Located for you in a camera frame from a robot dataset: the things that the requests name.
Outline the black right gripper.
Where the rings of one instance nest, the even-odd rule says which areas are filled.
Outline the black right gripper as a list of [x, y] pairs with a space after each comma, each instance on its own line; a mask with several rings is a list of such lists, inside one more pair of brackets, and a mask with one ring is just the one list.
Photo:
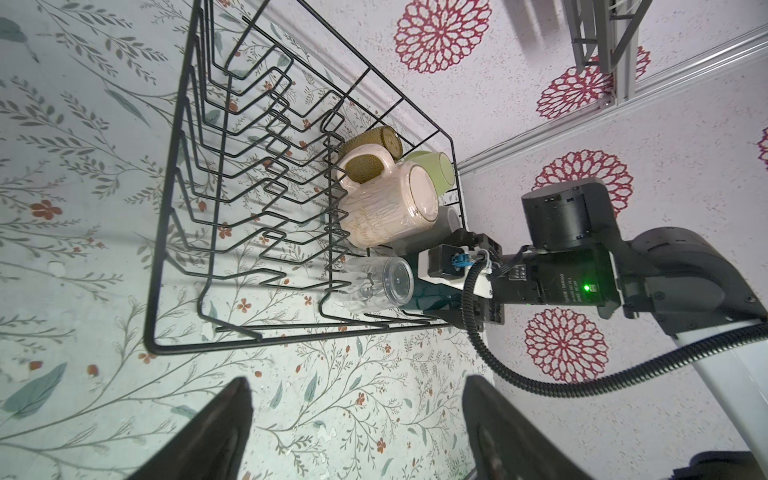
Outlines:
[[500, 244], [485, 234], [477, 234], [466, 229], [459, 229], [443, 240], [439, 245], [467, 246], [470, 248], [487, 249], [493, 261], [493, 273], [490, 281], [493, 288], [491, 299], [476, 296], [473, 293], [475, 282], [481, 270], [488, 264], [483, 258], [478, 260], [469, 270], [464, 289], [461, 292], [459, 310], [419, 311], [420, 313], [441, 319], [448, 324], [462, 329], [462, 299], [464, 291], [469, 289], [470, 309], [478, 327], [482, 329], [486, 323], [502, 325], [505, 323], [504, 307], [506, 305], [531, 305], [534, 303], [534, 279], [530, 263], [534, 256], [534, 248], [524, 245], [514, 254], [505, 255]]

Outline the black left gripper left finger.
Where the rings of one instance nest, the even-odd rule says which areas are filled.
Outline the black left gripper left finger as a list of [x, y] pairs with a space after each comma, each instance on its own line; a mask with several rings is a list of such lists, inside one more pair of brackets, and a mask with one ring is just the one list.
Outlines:
[[251, 389], [233, 379], [133, 479], [235, 479], [253, 420]]

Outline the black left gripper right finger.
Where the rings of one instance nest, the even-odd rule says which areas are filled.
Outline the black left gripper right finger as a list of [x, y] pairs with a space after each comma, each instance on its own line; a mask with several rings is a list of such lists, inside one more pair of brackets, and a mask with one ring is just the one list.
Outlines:
[[466, 378], [462, 409], [478, 479], [587, 479], [486, 378]]

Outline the dark green mug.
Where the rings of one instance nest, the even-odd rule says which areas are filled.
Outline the dark green mug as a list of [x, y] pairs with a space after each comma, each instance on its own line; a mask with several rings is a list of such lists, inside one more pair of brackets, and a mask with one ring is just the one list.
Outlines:
[[409, 311], [459, 310], [461, 292], [453, 287], [430, 283], [418, 277], [418, 255], [404, 257], [414, 276], [414, 290], [408, 303], [403, 306]]

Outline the light green cup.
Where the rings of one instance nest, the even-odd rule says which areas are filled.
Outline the light green cup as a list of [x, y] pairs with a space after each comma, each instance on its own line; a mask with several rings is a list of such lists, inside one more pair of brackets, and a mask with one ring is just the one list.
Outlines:
[[404, 158], [422, 166], [429, 175], [438, 196], [456, 186], [456, 176], [450, 158], [444, 152], [415, 151]]

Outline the pink mug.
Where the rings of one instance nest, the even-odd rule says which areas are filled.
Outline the pink mug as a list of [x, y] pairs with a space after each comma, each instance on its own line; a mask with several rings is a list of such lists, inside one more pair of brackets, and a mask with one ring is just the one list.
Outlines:
[[426, 170], [388, 159], [376, 178], [356, 184], [340, 179], [346, 195], [338, 208], [348, 241], [365, 249], [430, 229], [438, 216], [438, 195]]

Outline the clear glass cup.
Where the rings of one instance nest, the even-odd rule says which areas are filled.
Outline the clear glass cup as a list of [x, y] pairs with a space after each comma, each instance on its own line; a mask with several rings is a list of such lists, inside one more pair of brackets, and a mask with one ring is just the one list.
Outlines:
[[342, 268], [348, 282], [336, 302], [352, 313], [376, 313], [407, 304], [414, 292], [414, 275], [401, 257], [356, 257]]

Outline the amber glass cup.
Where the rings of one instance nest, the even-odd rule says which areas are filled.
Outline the amber glass cup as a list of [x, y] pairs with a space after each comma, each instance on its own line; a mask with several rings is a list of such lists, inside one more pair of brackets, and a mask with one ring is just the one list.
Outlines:
[[344, 174], [345, 181], [364, 184], [384, 172], [388, 159], [399, 161], [403, 151], [402, 141], [394, 128], [373, 128], [339, 148], [337, 176]]

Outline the grey cream cup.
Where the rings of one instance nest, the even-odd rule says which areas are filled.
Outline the grey cream cup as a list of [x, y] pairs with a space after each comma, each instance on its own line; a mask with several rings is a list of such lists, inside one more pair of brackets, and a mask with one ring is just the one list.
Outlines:
[[440, 206], [437, 219], [430, 229], [393, 240], [388, 246], [398, 256], [420, 253], [439, 245], [461, 226], [461, 219], [454, 208]]

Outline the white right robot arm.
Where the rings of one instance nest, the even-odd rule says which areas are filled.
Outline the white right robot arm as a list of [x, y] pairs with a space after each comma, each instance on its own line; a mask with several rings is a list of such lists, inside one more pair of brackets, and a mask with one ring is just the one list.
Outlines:
[[[697, 233], [678, 227], [622, 238], [606, 185], [591, 177], [522, 198], [531, 241], [513, 255], [460, 229], [421, 252], [417, 275], [461, 293], [440, 311], [463, 328], [484, 363], [512, 386], [551, 398], [585, 398], [693, 366], [748, 445], [767, 463], [767, 311], [736, 267]], [[527, 378], [496, 358], [480, 335], [505, 305], [594, 307], [651, 315], [673, 351], [594, 380]]]

